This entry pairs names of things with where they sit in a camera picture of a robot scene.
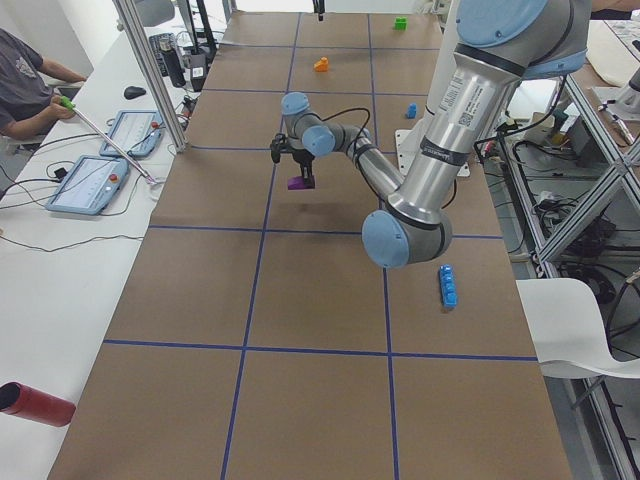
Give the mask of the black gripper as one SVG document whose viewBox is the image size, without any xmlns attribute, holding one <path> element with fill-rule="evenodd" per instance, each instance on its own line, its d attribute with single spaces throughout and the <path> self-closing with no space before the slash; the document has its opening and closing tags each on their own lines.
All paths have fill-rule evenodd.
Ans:
<svg viewBox="0 0 640 480">
<path fill-rule="evenodd" d="M 314 155 L 306 149 L 292 149 L 293 160 L 301 167 L 301 182 L 304 188 L 313 187 L 312 163 Z"/>
</svg>

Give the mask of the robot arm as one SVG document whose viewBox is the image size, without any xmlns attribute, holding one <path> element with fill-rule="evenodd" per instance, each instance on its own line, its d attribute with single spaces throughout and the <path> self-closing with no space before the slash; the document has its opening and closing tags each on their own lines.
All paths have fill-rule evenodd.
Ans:
<svg viewBox="0 0 640 480">
<path fill-rule="evenodd" d="M 362 240 L 384 268 L 426 262 L 451 243 L 443 211 L 446 195 L 507 90 L 523 79 L 552 78 L 580 69 L 587 52 L 589 1 L 461 1 L 449 29 L 457 34 L 455 68 L 426 126 L 407 174 L 401 174 L 361 127 L 329 122 L 311 110 L 308 97 L 281 101 L 285 133 L 271 142 L 271 158 L 292 155 L 304 187 L 312 162 L 333 152 L 349 157 L 384 207 L 367 216 Z"/>
</svg>

